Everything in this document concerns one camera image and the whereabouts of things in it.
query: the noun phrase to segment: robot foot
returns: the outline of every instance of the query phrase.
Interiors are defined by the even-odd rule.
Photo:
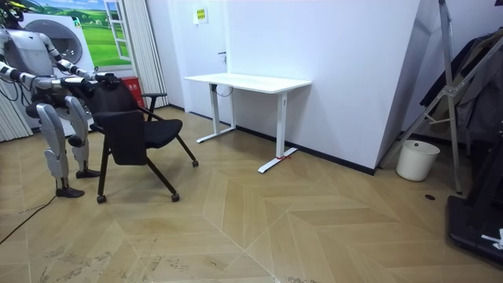
[[[66,189],[56,189],[56,197],[77,198],[83,196],[84,193],[84,191],[70,187]]]
[[[77,171],[76,178],[96,178],[100,177],[100,171],[86,169],[85,171]]]

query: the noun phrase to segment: chair seat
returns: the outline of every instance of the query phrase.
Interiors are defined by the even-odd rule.
[[[179,119],[145,122],[147,149],[160,149],[170,143],[180,133],[182,125]]]

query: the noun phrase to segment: desk foot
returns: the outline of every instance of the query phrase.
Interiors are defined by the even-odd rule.
[[[296,148],[291,148],[291,149],[285,151],[285,154],[283,155],[283,157],[289,156],[289,155],[291,155],[292,153],[294,153],[296,151],[297,151]],[[266,164],[262,165],[259,168],[259,172],[262,173],[262,174],[266,173],[267,170],[269,170],[272,166],[280,163],[283,159],[284,158],[282,158],[282,159],[274,158],[273,160],[271,160],[271,161],[267,162]]]
[[[219,135],[224,134],[226,132],[230,132],[232,130],[234,130],[234,128],[230,127],[230,128],[225,129],[225,130],[221,130],[219,134],[210,134],[209,136],[206,136],[204,138],[200,138],[196,142],[197,143],[201,143],[201,142],[204,142],[206,140],[209,140],[210,138],[218,137]]]

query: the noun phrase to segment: poster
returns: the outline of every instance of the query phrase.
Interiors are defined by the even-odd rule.
[[[37,2],[42,6],[44,14],[79,18],[95,66],[131,64],[119,58],[103,0],[38,0]],[[109,7],[110,10],[116,10],[115,7]],[[117,36],[123,39],[122,28],[119,25],[115,28]],[[123,54],[127,54],[125,46],[121,46],[121,49]]]

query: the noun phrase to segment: white trash can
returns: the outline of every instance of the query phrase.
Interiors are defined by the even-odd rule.
[[[421,182],[426,179],[440,149],[422,141],[407,140],[402,146],[396,172],[410,181]]]

